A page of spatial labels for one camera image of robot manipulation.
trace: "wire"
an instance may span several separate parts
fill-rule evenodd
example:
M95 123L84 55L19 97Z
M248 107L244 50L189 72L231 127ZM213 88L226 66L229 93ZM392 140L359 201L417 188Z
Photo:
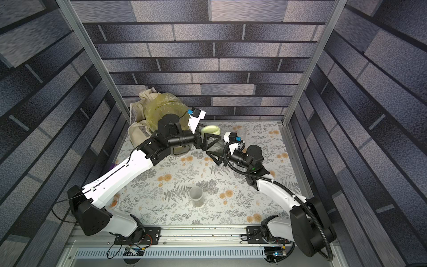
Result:
M251 173L242 172L242 171L236 169L233 165L231 165L231 163L230 163L230 161L229 161L229 159L227 157L227 149L228 149L228 147L231 144L236 144L236 143L241 143L241 142L239 142L239 141L230 142L230 143L227 143L224 146L224 150L222 151L222 154L223 154L223 157L224 157L224 161L227 163L227 165L230 166L230 168L233 171L235 171L235 172L237 172L239 174L242 174L242 175L245 175L245 176L249 176L249 177L253 177L255 179L261 179L261 180L264 180L264 181L271 182L272 181L271 179L268 179L268 178L265 178L265 177L261 177L261 176L257 176L257 175L251 174ZM319 254L322 255L326 260L332 261L333 260L332 249L330 248L329 241L326 238L325 232L323 231L323 227L320 224L319 220L317 220L317 217L314 215L314 213L310 210L310 208L307 206L307 204L305 204L299 197L295 196L295 194L291 190L289 190L289 188L287 188L283 184L281 184L279 182L276 182L276 181L273 181L273 184L275 184L275 185L279 186L280 188L282 188L283 190L285 190L285 192L287 192L289 195L294 196L294 199L302 207L302 209L305 211L305 213L307 213L307 215L313 220L314 225L317 227L317 229L320 232L323 244L324 244L326 252L327 252L327 255L324 254L322 251L319 251Z
M58 217L58 216L56 215L56 213L53 211L53 206L55 206L55 205L56 205L56 204L58 204L58 203L64 202L64 201L72 200L73 198L83 196L84 194L86 194L86 193L87 193L87 192L89 192L89 191L90 191L90 190L87 190L86 192L84 192L84 193L82 193L82 194L80 194L80 195L78 195L78 196L71 197L71 198L68 198L68 199L66 199L66 200L56 201L55 203L53 203L53 204L52 204L52 206L50 206L50 210L52 211L52 214L53 214L53 215L54 215L58 220L63 221L64 223L74 223L74 224L76 224L76 225L79 225L79 223L78 223L78 222L70 222L70 221L67 221L67 220L64 220L64 219L61 219L60 217Z
M153 238L150 235L148 235L148 237L150 238L150 245L144 247L144 249L150 247L153 244Z
M249 240L251 240L251 239L254 239L255 237L257 237L257 236L259 236L259 234L260 234L261 232L259 232L259 233L257 233L256 235L254 235L253 237L249 237L249 235L248 234L243 234L243 235L240 235L240 239L242 240L242 241L249 241Z
M138 147L136 147L136 148L134 148L134 149L132 149L132 151L131 151L131 154L129 155L129 159L128 159L128 161L126 162L126 164L128 164L129 163L129 161L131 160L131 156L132 156L132 153L135 151L135 149L137 149Z
M124 237L127 241L131 242L131 244L132 244L132 245L137 246L140 250L143 250L143 249L142 249L142 247L140 247L140 246L138 246L137 244L133 243L133 242L132 242L130 239L128 239L127 237L125 237L125 236L123 236L123 237Z
M129 163L129 161L131 160L132 153L133 153L133 152L134 152L134 150L135 150L135 149L137 149L137 148L138 148L138 147L134 148L134 149L131 151L131 153L130 153L130 155L129 155L129 159L128 159L128 161L126 162L126 164L128 164L128 163ZM91 189L87 190L86 192L84 192L84 193L82 193L82 194L80 194L80 195L78 195L78 196L71 197L71 198L68 198L68 199L66 199L66 200L60 200L60 201L57 201L57 202L53 203L53 204L52 204L52 206L50 206L50 210L52 211L52 214L53 214L53 215L54 215L58 220L60 220L60 221L62 221L62 222L64 222L64 223L74 223L74 224L76 224L76 225L79 225L79 223L78 223L78 222L70 222L70 221L67 221L67 220L64 220L64 219L59 218L59 217L55 214L55 212L53 211L53 206L54 206L54 205L56 205L56 204L58 204L58 203L64 202L64 201L72 200L73 198L76 198L76 197L79 197L79 196L83 196L84 194L86 194L86 193L88 193L88 192L92 191L92 189L93 189L93 188L95 188L95 187L99 186L100 184L102 184L106 179L110 178L110 177L111 177L111 175L113 175L113 174L115 174L116 172L120 171L120 169L121 169L121 168L123 168L123 167L124 167L124 165L122 165L119 169L117 169L116 171L114 171L114 172L113 172L112 174L110 174L107 178L103 179L103 180L102 180L102 181L100 181L97 185L95 185L95 186L94 186L94 187L92 187Z
M295 249L295 242L292 242L292 247L291 247L291 249L288 251L288 252L286 252L286 255L285 256L281 256L278 260L276 260L275 258L275 261L268 261L267 260L267 258L264 258L264 260L266 261L266 262L268 262L268 263L278 263L278 262L280 262L280 261L282 261L282 260L284 260L284 259L286 259L287 257L289 257L291 254L292 254L292 252L294 251L294 249Z
M110 257L108 257L108 254L110 253L110 249L111 249L113 246L114 246L114 243L111 245L111 247L108 249L108 252L107 252L107 259L109 259L109 260L111 260L112 258L114 258L115 256L117 256L117 254L119 254L120 250L122 249L122 244L120 244L120 248L119 248L119 250L116 252L116 254L114 254L114 256L112 256L112 257L110 258Z
M182 117L184 117L186 114L188 114L188 112L186 111L185 113L184 113L184 115L182 115L181 117L179 117L179 119L178 120L180 120Z

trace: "aluminum frame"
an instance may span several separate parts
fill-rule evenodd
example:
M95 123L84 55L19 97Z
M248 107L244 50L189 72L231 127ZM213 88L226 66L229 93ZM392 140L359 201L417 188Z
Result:
M176 225L176 226L160 226L162 228L159 244L152 245L153 251L181 251L181 250L232 250L232 251L254 251L263 249L269 246L281 246L280 244L247 244L242 242L240 235L246 233L245 225ZM79 251L93 252L91 256L85 257L92 259L101 259L96 252L103 252L110 248L114 242L114 236L100 232L92 236L86 236L80 226L75 226L71 232L70 238L65 245L64 251L58 261L58 267L70 267L79 257ZM333 267L348 267L343 257L342 250L338 242L331 243L332 252L335 259L332 261ZM111 250L116 252L118 246ZM242 258L239 255L230 254L229 257L222 258Z
M92 63L95 65L95 68L97 69L99 75L101 76L102 80L104 81L105 85L107 86L108 90L116 101L119 110L122 112L127 122L131 124L129 109L126 106L122 95L117 89L113 78L108 72L107 67L104 65L104 62L102 61L101 56L95 48L91 38L86 32L85 27L83 26L76 11L71 5L70 0L56 0L56 2L59 5L59 8L61 9L68 23L70 24L71 28L73 28L75 34L77 35L77 38L80 40L80 43L82 44Z
M302 77L298 83L298 86L295 90L294 95L292 96L291 102L286 109L285 115L282 119L282 125L288 124L291 120L291 117L295 111L296 105L298 105L299 99L301 98L302 92L305 90L308 84L308 79L310 78L311 73L314 70L317 61L320 58L323 49L325 48L326 43L329 40L329 37L332 33L333 28L335 27L336 22L338 21L339 16L341 15L342 10L344 9L347 0L336 0L332 12L329 15L328 20L325 23L322 34L320 35L319 40L316 43L314 52L309 59L309 63L302 74Z
M291 160L292 169L295 173L296 181L298 182L301 195L308 198L313 197L313 191L311 190L307 176L305 175L304 169L302 168L301 160L299 159L298 153L296 152L295 144L292 140L292 135L288 125L279 126L280 133L282 134L283 142L288 153L289 160Z

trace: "yellow-green plastic bag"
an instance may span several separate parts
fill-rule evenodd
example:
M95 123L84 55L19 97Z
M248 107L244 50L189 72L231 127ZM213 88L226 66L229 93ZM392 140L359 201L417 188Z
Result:
M181 128L188 130L188 119L190 116L187 111L188 107L179 98L171 93L163 93L147 104L144 115L147 125L152 132L157 130L157 122L166 114L176 114L178 117L182 116L179 120Z

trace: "black mounting plate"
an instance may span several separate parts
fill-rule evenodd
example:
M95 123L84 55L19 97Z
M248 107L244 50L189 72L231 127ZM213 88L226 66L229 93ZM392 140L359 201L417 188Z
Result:
M144 239L141 240L138 243L135 243L137 245L157 245L159 243L159 238L160 238L160 230L161 227L144 227L145 233L147 235L150 235L153 240L151 242L151 239L148 236L144 236ZM132 243L130 241L128 241L127 239L124 239L122 237L116 237L116 239L114 240L114 245L132 245Z
M258 235L258 237L248 240L248 244L268 244L262 238L260 228L261 228L261 226L247 226L246 227L246 234L249 237L253 237L254 235ZM278 238L277 239L277 244L290 244L290 243L291 242L289 240L284 239L284 238Z

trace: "ventilation grille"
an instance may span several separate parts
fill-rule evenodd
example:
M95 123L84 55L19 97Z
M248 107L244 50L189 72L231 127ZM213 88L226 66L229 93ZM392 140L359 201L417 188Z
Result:
M118 248L112 248L108 254L112 257ZM108 248L79 248L76 258L106 258ZM148 248L143 257L126 253L123 256L124 248L120 250L116 257L124 258L262 258L264 257L263 247L171 247L171 248Z

